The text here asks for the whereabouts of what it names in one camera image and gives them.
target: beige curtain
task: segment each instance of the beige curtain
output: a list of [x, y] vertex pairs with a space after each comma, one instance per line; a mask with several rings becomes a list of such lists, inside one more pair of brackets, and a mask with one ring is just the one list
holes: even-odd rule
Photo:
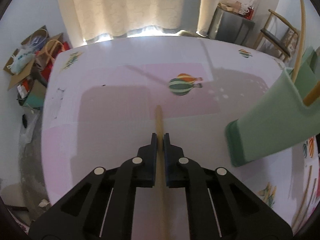
[[149, 25], [196, 32], [199, 14], [205, 33], [217, 2], [214, 0], [58, 0], [73, 46], [108, 33], [121, 36]]

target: gray floor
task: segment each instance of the gray floor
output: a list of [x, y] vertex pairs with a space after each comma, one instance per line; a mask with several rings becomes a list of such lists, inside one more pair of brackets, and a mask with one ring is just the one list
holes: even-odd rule
[[41, 161], [41, 124], [42, 115], [36, 123], [31, 143], [26, 145], [19, 156], [22, 194], [29, 209], [30, 220], [36, 220], [49, 208], [38, 207], [43, 199], [48, 199]]

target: wooden stick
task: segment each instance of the wooden stick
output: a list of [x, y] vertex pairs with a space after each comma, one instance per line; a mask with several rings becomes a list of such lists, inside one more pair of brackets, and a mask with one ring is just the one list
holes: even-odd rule
[[302, 198], [301, 205], [300, 205], [300, 208], [298, 210], [297, 216], [294, 219], [291, 228], [294, 228], [294, 226], [296, 225], [296, 223], [298, 221], [298, 217], [300, 216], [300, 213], [302, 211], [303, 205], [304, 205], [304, 203], [306, 201], [308, 190], [309, 190], [309, 184], [310, 184], [310, 180], [311, 180], [311, 173], [312, 173], [312, 165], [309, 167], [309, 176], [308, 176], [307, 187], [306, 187], [306, 190], [305, 190], [305, 192], [303, 194], [303, 198]]
[[313, 182], [313, 188], [312, 188], [312, 192], [311, 192], [311, 197], [310, 197], [310, 200], [309, 200], [307, 209], [306, 209], [306, 211], [304, 212], [303, 217], [302, 217], [302, 219], [301, 219], [301, 221], [300, 221], [300, 223], [299, 223], [299, 225], [298, 225], [298, 227], [297, 227], [297, 231], [300, 229], [300, 227], [301, 227], [304, 219], [306, 218], [306, 215], [308, 214], [308, 209], [309, 209], [310, 204], [311, 204], [311, 201], [312, 201], [313, 193], [315, 193], [314, 191], [315, 191], [315, 188], [316, 188], [316, 182], [317, 182], [317, 179], [315, 179], [314, 182]]
[[310, 91], [310, 93], [304, 98], [303, 103], [306, 106], [311, 106], [320, 97], [320, 81]]
[[165, 168], [164, 168], [164, 152], [163, 152], [163, 113], [161, 106], [156, 107], [156, 133], [158, 139], [158, 151], [156, 162], [156, 183], [158, 205], [159, 205], [159, 218], [160, 218], [160, 239], [169, 240], [168, 229], [168, 212], [165, 205]]
[[304, 0], [300, 0], [300, 4], [301, 4], [301, 35], [300, 35], [299, 49], [298, 49], [298, 53], [297, 53], [297, 60], [294, 65], [294, 69], [293, 69], [293, 73], [292, 73], [292, 82], [293, 83], [296, 82], [298, 72], [300, 69], [303, 50], [304, 50], [304, 40], [305, 40], [305, 36], [306, 36], [306, 9], [304, 6]]

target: green striped balloon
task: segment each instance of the green striped balloon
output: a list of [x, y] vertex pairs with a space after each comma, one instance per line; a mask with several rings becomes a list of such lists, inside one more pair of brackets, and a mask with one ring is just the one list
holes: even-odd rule
[[201, 88], [201, 84], [190, 84], [180, 78], [174, 78], [169, 81], [169, 89], [177, 96], [184, 96], [188, 94], [193, 88]]

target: wooden chair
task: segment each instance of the wooden chair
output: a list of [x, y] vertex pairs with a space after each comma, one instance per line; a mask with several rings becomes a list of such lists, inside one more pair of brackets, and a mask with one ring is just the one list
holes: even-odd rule
[[[284, 55], [284, 60], [283, 62], [286, 62], [288, 60], [288, 58], [291, 57], [291, 53], [288, 49], [289, 44], [291, 43], [293, 37], [295, 36], [295, 34], [297, 35], [298, 39], [299, 39], [299, 31], [294, 28], [285, 18], [283, 18], [280, 14], [277, 14], [276, 12], [272, 11], [269, 9], [270, 12], [270, 16], [266, 22], [266, 24], [264, 25], [263, 29], [261, 29], [261, 32], [253, 46], [253, 49], [257, 49], [260, 42], [262, 41], [263, 38], [266, 38], [268, 41], [270, 41], [280, 52], [281, 55], [279, 57], [281, 57], [282, 55]], [[293, 34], [291, 35], [288, 44], [284, 44], [283, 42], [281, 42], [275, 35], [273, 35], [270, 31], [268, 31], [268, 27], [270, 25], [271, 19], [273, 16], [276, 16], [279, 20], [281, 20], [285, 25], [287, 25], [291, 30], [293, 30]]]

